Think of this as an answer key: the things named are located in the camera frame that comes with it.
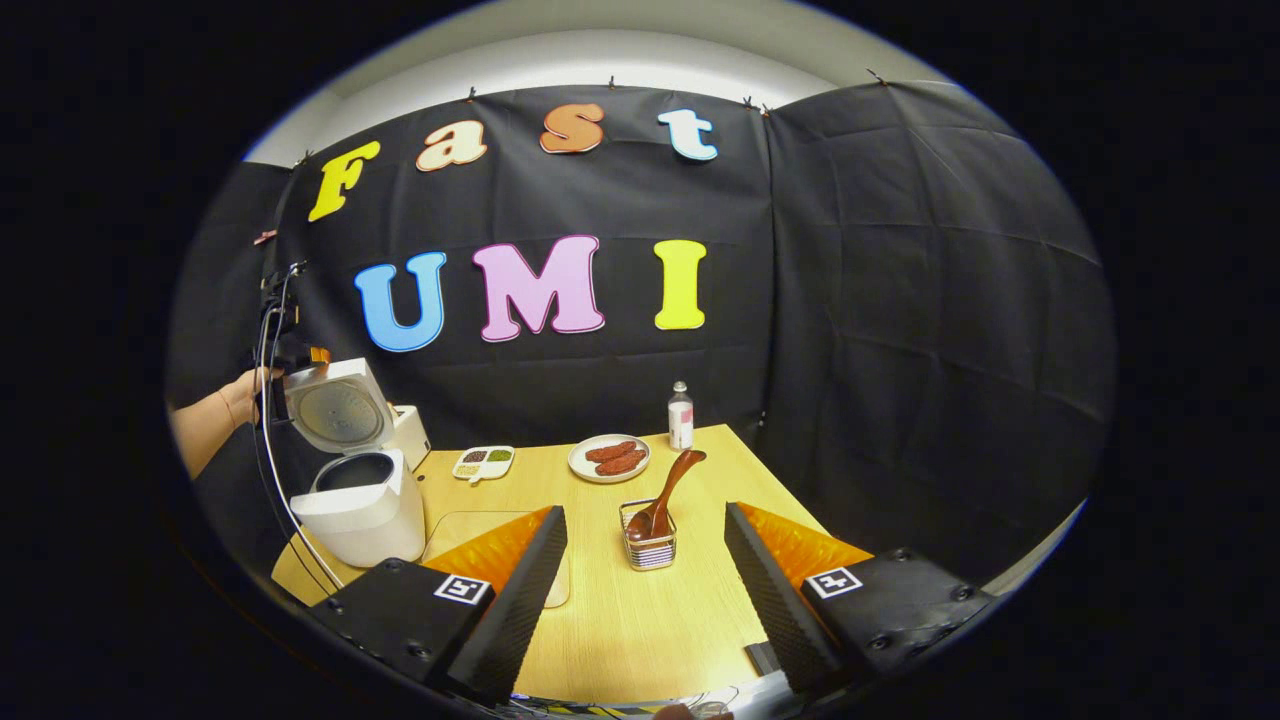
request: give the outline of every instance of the bottle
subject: bottle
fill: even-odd
[[[676,395],[667,401],[671,448],[676,451],[689,450],[694,446],[694,401],[685,395],[689,387],[682,380],[677,380],[671,389],[676,391]]]

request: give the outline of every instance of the wooden table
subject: wooden table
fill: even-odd
[[[669,502],[677,525],[676,561],[635,571],[622,547],[618,506],[655,497],[677,456],[666,434],[644,439],[653,450],[649,466],[617,484],[575,475],[567,462],[572,445],[517,448],[506,477],[474,487],[451,474],[461,451],[434,450],[413,473],[415,478],[426,475],[419,487],[428,532],[458,510],[564,507],[568,602],[543,611],[516,680],[517,693],[576,702],[646,702],[759,676],[745,647],[767,638],[724,546],[724,503],[748,502],[826,529],[727,425],[699,428],[695,447],[707,451],[708,459],[685,475]],[[326,580],[300,539],[291,542],[311,573]],[[312,544],[344,583],[361,574]],[[308,606],[332,592],[288,548],[271,579]]]

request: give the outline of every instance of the wire basket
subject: wire basket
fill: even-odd
[[[627,523],[654,500],[657,498],[636,500],[618,507],[618,516],[622,520],[622,544],[634,570],[657,570],[676,561],[676,519],[671,516],[669,510],[667,511],[667,524],[671,527],[671,534],[639,542],[627,538]]]

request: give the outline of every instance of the plate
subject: plate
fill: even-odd
[[[635,468],[621,475],[599,475],[595,473],[595,466],[599,462],[591,462],[586,459],[586,454],[598,450],[600,447],[609,447],[611,445],[618,445],[620,442],[634,441],[636,443],[636,450],[645,451],[644,460],[641,460]],[[584,480],[591,480],[593,483],[621,483],[623,480],[630,480],[631,478],[644,473],[644,469],[649,466],[649,460],[653,459],[653,451],[649,450],[649,443],[645,441],[625,434],[607,434],[595,436],[593,438],[584,439],[582,442],[573,446],[573,450],[568,451],[568,468],[573,470],[573,474],[582,478]]]
[[[490,460],[494,452],[506,452],[504,460]],[[467,456],[477,456],[477,460],[467,461]],[[516,459],[516,448],[509,445],[486,445],[483,447],[468,447],[458,461],[453,464],[453,477],[460,480],[492,480],[507,474],[511,462]]]

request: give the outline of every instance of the white rice cooker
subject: white rice cooker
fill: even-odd
[[[431,446],[417,409],[387,402],[364,357],[312,365],[283,380],[298,433],[342,454],[320,469],[310,492],[289,500],[298,521],[348,565],[421,557],[426,523],[412,471]]]

